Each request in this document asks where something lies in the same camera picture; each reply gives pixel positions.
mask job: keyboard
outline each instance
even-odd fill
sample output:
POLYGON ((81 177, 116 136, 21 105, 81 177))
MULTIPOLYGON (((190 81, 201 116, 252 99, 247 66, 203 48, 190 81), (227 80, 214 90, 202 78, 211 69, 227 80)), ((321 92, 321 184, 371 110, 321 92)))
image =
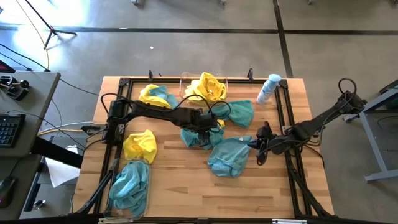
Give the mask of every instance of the keyboard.
POLYGON ((0 113, 0 148, 13 148, 26 115, 0 113))

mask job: crumpled cloth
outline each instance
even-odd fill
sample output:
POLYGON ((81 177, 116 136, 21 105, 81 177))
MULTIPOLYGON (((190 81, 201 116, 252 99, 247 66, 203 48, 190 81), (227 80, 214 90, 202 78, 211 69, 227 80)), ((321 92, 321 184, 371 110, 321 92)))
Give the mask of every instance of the crumpled cloth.
POLYGON ((124 157, 126 159, 144 158, 151 164, 157 153, 156 139, 152 131, 134 133, 123 142, 124 157))
MULTIPOLYGON (((192 80, 191 85, 187 86, 184 97, 192 94, 203 96, 209 101, 224 100, 226 98, 226 87, 214 75, 203 72, 198 80, 192 80)), ((203 99, 199 96, 192 96, 189 100, 201 101, 203 99)))
POLYGON ((149 165, 141 161, 129 162, 116 177, 109 191, 109 199, 117 209, 130 209, 134 217, 145 212, 149 181, 149 165))
POLYGON ((153 84, 149 84, 141 90, 138 100, 166 108, 175 108, 178 105, 178 100, 173 94, 167 92, 166 86, 153 84))
MULTIPOLYGON (((204 150, 209 150, 212 147, 215 147, 218 143, 220 143, 224 139, 225 125, 224 121, 218 120, 220 124, 218 128, 212 128, 210 133, 210 144, 207 146, 203 146, 204 150)), ((199 146, 199 136, 198 133, 194 133, 188 129, 181 129, 181 140, 188 147, 199 146)))
POLYGON ((219 106, 214 106, 211 111, 217 115, 219 119, 225 121, 231 119, 235 124, 241 127, 249 127, 254 117, 254 109, 250 100, 239 100, 228 102, 231 107, 231 113, 229 113, 228 105, 220 103, 219 106))
POLYGON ((248 161, 251 136, 238 136, 218 143, 207 164, 218 177, 239 177, 248 161))

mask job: spray bottle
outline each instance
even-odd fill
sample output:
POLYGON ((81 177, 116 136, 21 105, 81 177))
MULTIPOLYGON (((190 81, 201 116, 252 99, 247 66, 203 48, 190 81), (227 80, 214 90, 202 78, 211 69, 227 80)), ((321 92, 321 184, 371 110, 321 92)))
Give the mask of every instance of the spray bottle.
POLYGON ((264 103, 266 103, 268 98, 273 94, 276 86, 279 85, 281 79, 282 78, 280 77, 280 75, 277 74, 271 74, 268 76, 268 80, 262 86, 262 90, 257 97, 257 104, 263 105, 264 103))

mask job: wooden tabletop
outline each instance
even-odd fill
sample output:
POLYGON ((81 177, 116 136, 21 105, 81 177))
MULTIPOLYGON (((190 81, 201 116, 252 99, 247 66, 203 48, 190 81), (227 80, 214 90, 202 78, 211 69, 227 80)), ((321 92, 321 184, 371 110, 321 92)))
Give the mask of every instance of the wooden tabletop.
MULTIPOLYGON (((117 93, 120 78, 104 77, 99 95, 117 93)), ((287 81, 295 121, 311 119, 303 80, 288 79, 287 81)), ((133 100, 138 99, 139 92, 147 84, 134 83, 133 100)), ((178 83, 159 83, 157 85, 166 85, 168 91, 173 93, 179 101, 181 100, 178 83)), ((241 128, 231 121, 226 121, 224 138, 243 135, 251 135, 255 138, 257 129, 264 124, 264 121, 269 122, 273 132, 280 134, 275 96, 271 97, 265 105, 256 104, 256 97, 261 86, 260 84, 228 85, 226 101, 251 100, 254 107, 254 119, 248 128, 241 128)), ((105 104, 108 108, 113 99, 113 96, 105 97, 105 104)), ((191 104, 184 103, 182 106, 191 106, 191 104)), ((288 124, 287 112, 285 111, 284 114, 288 124)), ((106 112, 98 100, 93 121, 97 124, 104 124, 106 117, 106 112)), ((146 129, 154 133, 158 148, 155 161, 151 165, 152 177, 146 217, 294 217, 283 155, 277 156, 270 153, 267 162, 263 166, 258 166, 256 150, 252 149, 246 168, 240 177, 217 177, 207 165, 210 151, 204 151, 198 147, 187 148, 180 139, 180 128, 170 122, 152 118, 136 118, 126 128, 126 136, 131 133, 142 133, 146 129)), ((100 135, 94 136, 91 140, 95 141, 99 138, 100 135)), ((96 143, 85 152, 73 199, 75 210, 83 206, 98 186, 105 147, 104 144, 96 143)), ((111 158, 114 158, 115 150, 114 147, 111 158)), ((308 188, 325 210, 333 213, 321 158, 311 150, 304 148, 302 160, 308 188)), ((108 192, 109 186, 104 191, 101 211, 106 206, 108 192)), ((298 190, 298 196, 300 208, 304 211, 300 190, 298 190)))

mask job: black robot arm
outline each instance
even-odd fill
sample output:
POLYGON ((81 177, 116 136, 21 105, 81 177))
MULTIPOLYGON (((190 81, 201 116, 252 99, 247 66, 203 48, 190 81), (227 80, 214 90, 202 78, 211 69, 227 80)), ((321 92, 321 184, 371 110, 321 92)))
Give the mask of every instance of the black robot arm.
POLYGON ((249 143, 249 146, 259 150, 257 153, 257 158, 260 160, 258 162, 259 165, 262 165, 263 161, 265 162, 266 153, 268 151, 272 151, 274 154, 279 155, 291 148, 301 147, 308 143, 311 137, 316 135, 316 133, 322 132, 325 125, 330 121, 333 121, 343 114, 360 113, 366 101, 362 100, 356 94, 356 85, 354 86, 355 90, 353 93, 350 91, 341 92, 341 96, 331 108, 310 121, 303 121, 291 126, 282 135, 272 133, 271 128, 266 122, 265 125, 258 130, 257 139, 249 143))
POLYGON ((170 121, 180 128, 198 133, 200 146, 210 143, 209 131, 211 128, 218 127, 217 117, 211 112, 203 113, 202 109, 184 107, 170 109, 141 101, 121 99, 111 102, 106 128, 103 133, 103 142, 117 144, 123 141, 119 138, 118 133, 126 127, 129 121, 140 116, 170 121), (126 105, 128 105, 130 112, 124 116, 126 105))

